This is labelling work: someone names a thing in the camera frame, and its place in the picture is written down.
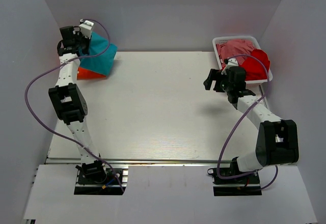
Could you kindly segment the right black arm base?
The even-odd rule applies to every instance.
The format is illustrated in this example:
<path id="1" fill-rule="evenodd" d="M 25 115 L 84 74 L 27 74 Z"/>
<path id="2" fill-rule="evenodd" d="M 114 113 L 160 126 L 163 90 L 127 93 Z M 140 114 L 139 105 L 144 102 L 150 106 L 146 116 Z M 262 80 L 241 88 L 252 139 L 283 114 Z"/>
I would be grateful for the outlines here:
<path id="1" fill-rule="evenodd" d="M 216 168 L 209 168 L 207 174 L 213 179 L 215 197 L 239 197 L 262 195 L 260 179 L 257 173 L 235 179 L 221 179 Z"/>

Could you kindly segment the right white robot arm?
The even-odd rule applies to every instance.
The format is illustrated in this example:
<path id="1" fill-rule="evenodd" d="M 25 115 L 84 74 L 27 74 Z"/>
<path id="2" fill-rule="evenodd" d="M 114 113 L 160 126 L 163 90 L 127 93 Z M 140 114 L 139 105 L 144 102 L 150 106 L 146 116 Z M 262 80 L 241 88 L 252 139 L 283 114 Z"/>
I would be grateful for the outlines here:
<path id="1" fill-rule="evenodd" d="M 217 165 L 216 176 L 223 180 L 242 178 L 267 166 L 291 164 L 299 160 L 295 121 L 284 120 L 261 104 L 261 99 L 247 89 L 245 77 L 245 69 L 234 66 L 227 71 L 211 69 L 203 82 L 206 90 L 226 93 L 228 101 L 242 113 L 239 120 L 248 118 L 258 130 L 254 151 L 233 158 L 225 174 L 221 173 L 221 165 Z"/>

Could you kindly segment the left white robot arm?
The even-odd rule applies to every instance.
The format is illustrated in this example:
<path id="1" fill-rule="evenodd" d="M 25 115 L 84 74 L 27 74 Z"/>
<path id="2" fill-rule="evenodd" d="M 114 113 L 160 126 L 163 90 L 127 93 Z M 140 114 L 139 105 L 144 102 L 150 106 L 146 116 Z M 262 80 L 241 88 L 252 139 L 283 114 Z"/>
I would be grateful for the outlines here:
<path id="1" fill-rule="evenodd" d="M 93 25 L 86 21 L 79 26 L 60 28 L 62 40 L 58 43 L 57 51 L 62 66 L 58 81 L 48 90 L 48 94 L 58 119 L 67 125 L 73 138 L 80 143 L 77 147 L 82 164 L 77 169 L 86 178 L 99 181 L 105 172 L 87 127 L 87 103 L 76 84 L 79 56 L 89 54 Z"/>

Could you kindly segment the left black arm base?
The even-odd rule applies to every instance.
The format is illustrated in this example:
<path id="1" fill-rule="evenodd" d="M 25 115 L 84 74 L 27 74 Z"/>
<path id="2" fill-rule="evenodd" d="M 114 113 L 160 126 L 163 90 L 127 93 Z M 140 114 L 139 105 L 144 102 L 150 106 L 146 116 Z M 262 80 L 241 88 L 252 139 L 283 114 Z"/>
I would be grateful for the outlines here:
<path id="1" fill-rule="evenodd" d="M 123 195 L 127 180 L 124 180 L 126 169 L 93 167 L 86 172 L 81 166 L 76 166 L 77 177 L 74 187 L 74 195 Z"/>

